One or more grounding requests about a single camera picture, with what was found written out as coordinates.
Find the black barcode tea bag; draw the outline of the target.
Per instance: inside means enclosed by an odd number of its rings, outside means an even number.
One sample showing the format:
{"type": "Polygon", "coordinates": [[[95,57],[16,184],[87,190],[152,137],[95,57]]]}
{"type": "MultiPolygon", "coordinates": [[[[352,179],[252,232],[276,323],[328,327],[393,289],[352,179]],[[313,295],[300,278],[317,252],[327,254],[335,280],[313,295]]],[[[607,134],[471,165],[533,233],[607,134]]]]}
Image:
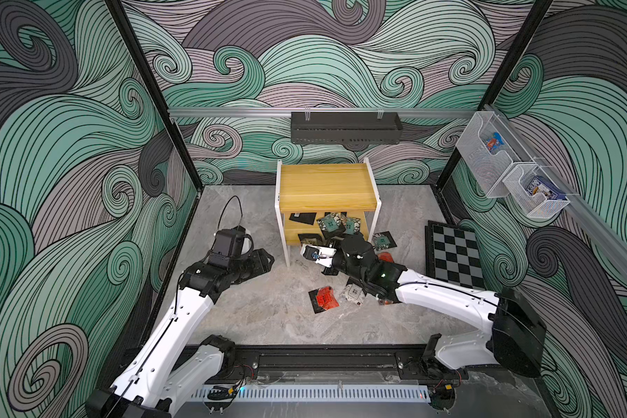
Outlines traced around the black barcode tea bag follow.
{"type": "Polygon", "coordinates": [[[292,222],[313,226],[316,222],[316,216],[316,212],[293,212],[288,219],[292,222]]]}

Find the yellow label tea bag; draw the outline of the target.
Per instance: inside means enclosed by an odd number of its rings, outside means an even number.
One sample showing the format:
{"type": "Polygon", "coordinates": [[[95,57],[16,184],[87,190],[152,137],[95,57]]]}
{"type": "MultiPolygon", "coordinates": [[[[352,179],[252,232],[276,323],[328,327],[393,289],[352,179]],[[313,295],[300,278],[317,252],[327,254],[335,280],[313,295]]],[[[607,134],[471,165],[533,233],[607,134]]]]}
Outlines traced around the yellow label tea bag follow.
{"type": "Polygon", "coordinates": [[[298,238],[302,245],[323,246],[325,244],[322,236],[317,233],[299,233],[298,238]]]}

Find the green label tea bag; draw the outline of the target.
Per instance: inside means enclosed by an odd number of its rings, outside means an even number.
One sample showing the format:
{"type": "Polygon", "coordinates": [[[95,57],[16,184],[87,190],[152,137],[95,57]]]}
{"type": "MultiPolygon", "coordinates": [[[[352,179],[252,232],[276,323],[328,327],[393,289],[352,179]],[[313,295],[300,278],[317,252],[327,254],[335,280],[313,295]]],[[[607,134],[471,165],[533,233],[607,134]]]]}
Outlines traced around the green label tea bag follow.
{"type": "Polygon", "coordinates": [[[322,232],[324,240],[341,236],[346,231],[339,212],[326,212],[321,218],[317,219],[316,222],[322,232]]]}

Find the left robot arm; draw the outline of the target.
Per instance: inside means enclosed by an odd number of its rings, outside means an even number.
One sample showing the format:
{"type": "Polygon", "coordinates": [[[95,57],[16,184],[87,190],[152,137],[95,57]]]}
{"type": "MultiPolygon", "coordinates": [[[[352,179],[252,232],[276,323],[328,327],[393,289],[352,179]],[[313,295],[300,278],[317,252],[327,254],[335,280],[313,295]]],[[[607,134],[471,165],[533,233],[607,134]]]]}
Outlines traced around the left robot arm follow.
{"type": "Polygon", "coordinates": [[[90,417],[174,417],[191,395],[223,368],[233,342],[213,336],[180,367],[175,363],[219,296],[233,284],[271,270],[274,258],[255,248],[243,226],[221,229],[202,261],[182,273],[174,300],[158,327],[109,386],[85,404],[90,417]]]}

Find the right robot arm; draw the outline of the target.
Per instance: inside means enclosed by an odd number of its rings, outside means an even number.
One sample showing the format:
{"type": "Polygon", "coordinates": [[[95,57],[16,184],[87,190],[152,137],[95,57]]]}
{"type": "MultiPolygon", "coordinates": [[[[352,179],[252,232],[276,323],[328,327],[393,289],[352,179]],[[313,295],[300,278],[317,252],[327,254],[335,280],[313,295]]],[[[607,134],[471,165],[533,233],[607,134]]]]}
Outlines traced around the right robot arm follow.
{"type": "Polygon", "coordinates": [[[513,289],[495,293],[430,278],[381,260],[360,235],[348,235],[324,247],[304,245],[301,255],[323,266],[325,273],[348,276],[365,295],[425,307],[473,327],[466,334],[432,335],[423,354],[425,367],[458,370],[498,365],[520,376],[540,376],[546,325],[529,301],[513,289]]]}

